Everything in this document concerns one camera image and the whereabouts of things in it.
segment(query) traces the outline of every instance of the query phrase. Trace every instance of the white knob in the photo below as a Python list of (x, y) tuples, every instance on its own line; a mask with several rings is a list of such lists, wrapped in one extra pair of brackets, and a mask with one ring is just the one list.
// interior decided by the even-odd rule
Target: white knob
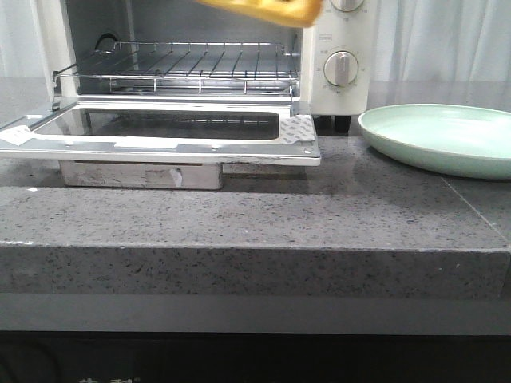
[(351, 12), (359, 8), (364, 0), (331, 0), (335, 9), (341, 12)]
[(332, 85), (348, 86), (357, 77), (358, 62), (349, 52), (336, 52), (327, 59), (323, 71)]

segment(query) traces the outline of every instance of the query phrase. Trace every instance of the yellow object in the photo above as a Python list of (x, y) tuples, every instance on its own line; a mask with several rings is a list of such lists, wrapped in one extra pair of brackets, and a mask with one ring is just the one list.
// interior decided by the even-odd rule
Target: yellow object
[(197, 0), (238, 14), (246, 14), (281, 26), (311, 26), (321, 10), (321, 0)]

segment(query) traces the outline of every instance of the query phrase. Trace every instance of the wire rack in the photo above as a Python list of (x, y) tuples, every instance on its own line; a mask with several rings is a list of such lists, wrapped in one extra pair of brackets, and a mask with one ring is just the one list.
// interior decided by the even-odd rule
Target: wire rack
[(298, 55), (262, 42), (118, 41), (56, 72), (79, 78), (80, 93), (242, 93), (292, 95)]

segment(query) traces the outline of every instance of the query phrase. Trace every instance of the plate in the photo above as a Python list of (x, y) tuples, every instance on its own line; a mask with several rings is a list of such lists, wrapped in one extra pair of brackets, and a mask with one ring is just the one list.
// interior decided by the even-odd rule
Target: plate
[(406, 104), (369, 110), (358, 122), (371, 146), (405, 164), (452, 176), (511, 179), (511, 113)]

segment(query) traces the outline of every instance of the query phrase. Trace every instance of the white toaster oven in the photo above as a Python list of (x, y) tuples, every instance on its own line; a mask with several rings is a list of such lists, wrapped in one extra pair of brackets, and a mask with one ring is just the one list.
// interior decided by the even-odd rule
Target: white toaster oven
[(318, 165), (312, 116), (343, 128), (366, 107), (375, 0), (323, 0), (304, 30), (192, 0), (35, 4), (53, 102), (0, 128), (0, 156), (59, 160), (68, 185), (214, 189), (223, 164)]

